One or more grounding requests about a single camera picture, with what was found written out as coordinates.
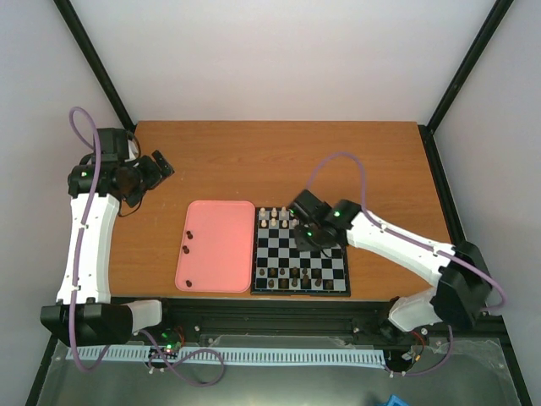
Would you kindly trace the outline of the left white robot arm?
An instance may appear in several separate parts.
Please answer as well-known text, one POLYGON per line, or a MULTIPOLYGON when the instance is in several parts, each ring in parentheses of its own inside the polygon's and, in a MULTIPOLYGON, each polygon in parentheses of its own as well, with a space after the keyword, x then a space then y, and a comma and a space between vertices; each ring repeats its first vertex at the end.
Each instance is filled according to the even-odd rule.
POLYGON ((41 308, 41 324, 67 346, 124 344, 140 329, 167 340, 176 320, 160 299, 111 301, 112 232, 123 206, 137 211, 147 192, 174 170, 159 151, 143 155, 125 129, 98 129, 100 148, 68 176, 72 229, 68 260, 54 304, 41 308))

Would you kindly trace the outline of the pink plastic tray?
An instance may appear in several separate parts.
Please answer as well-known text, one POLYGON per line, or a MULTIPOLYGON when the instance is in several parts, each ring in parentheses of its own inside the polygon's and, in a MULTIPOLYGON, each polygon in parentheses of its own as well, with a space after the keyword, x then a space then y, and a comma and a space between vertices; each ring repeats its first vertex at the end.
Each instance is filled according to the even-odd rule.
POLYGON ((190 203, 179 251, 175 284, 198 294, 240 294, 251 282, 254 255, 254 204, 246 200, 190 203), (186 232, 191 231, 192 239, 186 232), (182 247, 189 253, 184 254, 182 247), (192 287, 187 287, 189 280, 192 287))

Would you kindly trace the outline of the black frame post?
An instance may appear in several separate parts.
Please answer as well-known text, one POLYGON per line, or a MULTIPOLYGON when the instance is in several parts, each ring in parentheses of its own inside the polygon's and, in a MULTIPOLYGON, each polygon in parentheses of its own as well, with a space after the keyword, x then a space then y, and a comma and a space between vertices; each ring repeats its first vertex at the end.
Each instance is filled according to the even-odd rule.
POLYGON ((426 125, 432 135, 435 134, 443 122, 445 115, 449 112, 461 88, 465 85, 470 73, 472 73, 513 3, 513 0, 497 0, 494 2, 426 125))
POLYGON ((106 99, 115 112, 122 127, 129 131, 135 131, 136 124, 130 117, 128 110, 117 92, 115 85, 109 76, 105 65, 94 47, 82 21, 80 20, 74 5, 69 0, 53 0, 57 11, 60 13, 65 25, 68 27, 79 50, 85 58, 90 70, 94 74, 106 99))

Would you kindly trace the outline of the right black frame post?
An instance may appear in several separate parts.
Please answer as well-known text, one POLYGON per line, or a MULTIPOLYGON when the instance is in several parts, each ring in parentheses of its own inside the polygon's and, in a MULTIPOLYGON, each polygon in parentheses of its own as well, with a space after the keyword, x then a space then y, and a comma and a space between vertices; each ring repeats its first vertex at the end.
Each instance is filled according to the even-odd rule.
POLYGON ((445 115, 449 112, 461 88, 465 85, 470 73, 472 73, 513 3, 513 0, 497 0, 494 2, 426 125, 432 135, 435 134, 443 122, 445 115))

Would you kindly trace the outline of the blue object at bottom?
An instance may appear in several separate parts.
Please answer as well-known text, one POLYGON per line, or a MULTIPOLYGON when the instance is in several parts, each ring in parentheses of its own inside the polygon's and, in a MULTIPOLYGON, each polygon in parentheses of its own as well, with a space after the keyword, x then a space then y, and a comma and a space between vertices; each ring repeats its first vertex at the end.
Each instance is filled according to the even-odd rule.
POLYGON ((390 395, 385 402, 377 403, 377 406, 409 406, 409 403, 407 403, 397 395, 390 395))

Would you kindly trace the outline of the black white chess board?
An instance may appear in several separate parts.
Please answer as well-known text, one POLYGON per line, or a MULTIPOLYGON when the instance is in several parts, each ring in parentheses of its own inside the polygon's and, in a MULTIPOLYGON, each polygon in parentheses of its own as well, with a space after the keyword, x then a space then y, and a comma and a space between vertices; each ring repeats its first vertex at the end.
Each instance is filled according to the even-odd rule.
POLYGON ((277 217, 271 217, 273 207, 265 207, 265 217, 260 215, 260 208, 256 209, 254 222, 254 267, 252 273, 252 282, 250 286, 251 294, 276 294, 276 295, 310 295, 310 296, 343 296, 351 295, 349 283, 349 273, 347 264, 347 252, 339 245, 327 250, 320 251, 299 251, 296 248, 291 227, 291 220, 295 219, 290 211, 287 211, 286 217, 281 217, 281 208, 277 209, 277 217), (271 219, 275 218, 277 225, 271 227, 271 219), (265 219, 267 227, 262 228, 260 221, 265 219), (281 222, 288 221, 288 227, 282 228, 281 222), (290 271, 297 267, 298 275, 292 277, 290 271), (276 277, 269 277, 268 271, 271 268, 277 269, 276 277), (281 277, 279 271, 281 268, 286 270, 286 275, 281 277), (302 270, 307 268, 309 277, 309 286, 302 286, 302 270), (259 270, 265 269, 265 275, 260 276, 259 270), (316 287, 314 282, 318 278, 312 278, 313 269, 320 269, 322 283, 316 287), (296 288, 291 286, 293 278, 298 279, 296 288), (280 288, 279 280, 287 279, 288 288, 280 288), (274 288, 268 287, 269 280, 274 280, 274 288), (325 282, 333 281, 333 289, 325 289, 325 282))

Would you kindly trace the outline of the left black frame post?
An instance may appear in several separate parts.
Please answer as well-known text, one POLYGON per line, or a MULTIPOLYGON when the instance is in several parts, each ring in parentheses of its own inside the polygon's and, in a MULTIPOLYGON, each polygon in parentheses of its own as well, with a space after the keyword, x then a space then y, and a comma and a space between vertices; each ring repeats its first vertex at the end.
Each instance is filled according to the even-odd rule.
POLYGON ((69 0, 53 0, 57 11, 60 13, 65 25, 68 27, 79 50, 85 58, 90 70, 94 74, 106 99, 115 112, 122 127, 129 131, 135 131, 136 124, 130 117, 128 110, 117 92, 115 85, 109 76, 105 65, 94 47, 82 21, 80 20, 74 5, 69 0))

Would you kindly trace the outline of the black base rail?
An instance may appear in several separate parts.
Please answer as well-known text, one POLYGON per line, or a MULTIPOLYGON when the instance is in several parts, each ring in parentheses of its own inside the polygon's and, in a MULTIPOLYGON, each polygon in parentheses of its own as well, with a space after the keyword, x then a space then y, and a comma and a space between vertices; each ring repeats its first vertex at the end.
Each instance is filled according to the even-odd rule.
POLYGON ((161 324, 149 328, 163 340, 167 330, 203 344, 222 335, 337 337, 376 348, 407 348, 421 341, 384 320, 384 302, 302 299, 165 299, 161 324))

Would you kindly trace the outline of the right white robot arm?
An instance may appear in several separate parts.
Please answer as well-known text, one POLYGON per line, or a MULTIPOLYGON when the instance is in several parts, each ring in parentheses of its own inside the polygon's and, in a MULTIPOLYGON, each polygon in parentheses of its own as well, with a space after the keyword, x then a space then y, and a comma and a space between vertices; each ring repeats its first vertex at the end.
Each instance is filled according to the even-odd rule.
POLYGON ((339 244, 367 250, 413 272, 429 288, 396 299, 387 313, 395 330, 410 332, 443 322, 472 329, 485 311, 492 286, 479 248, 426 239, 395 226, 350 200, 330 206, 303 190, 288 206, 298 221, 295 243, 300 251, 326 250, 339 244))

